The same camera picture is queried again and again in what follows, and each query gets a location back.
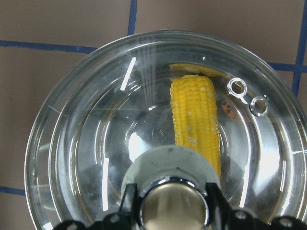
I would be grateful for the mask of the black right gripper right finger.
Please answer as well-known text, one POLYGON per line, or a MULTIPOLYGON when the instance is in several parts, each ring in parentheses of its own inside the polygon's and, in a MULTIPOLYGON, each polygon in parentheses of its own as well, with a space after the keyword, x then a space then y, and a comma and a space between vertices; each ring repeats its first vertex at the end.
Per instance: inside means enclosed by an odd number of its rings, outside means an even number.
POLYGON ((209 224, 213 230, 235 230, 234 210, 216 183, 206 183, 209 224))

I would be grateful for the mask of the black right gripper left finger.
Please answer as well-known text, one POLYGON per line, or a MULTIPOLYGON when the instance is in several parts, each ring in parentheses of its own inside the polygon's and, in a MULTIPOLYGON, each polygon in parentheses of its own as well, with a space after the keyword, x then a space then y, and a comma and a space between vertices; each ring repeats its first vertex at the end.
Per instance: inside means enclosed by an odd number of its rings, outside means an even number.
POLYGON ((141 198, 136 183, 126 184, 119 208, 120 230, 143 230, 140 217, 141 198))

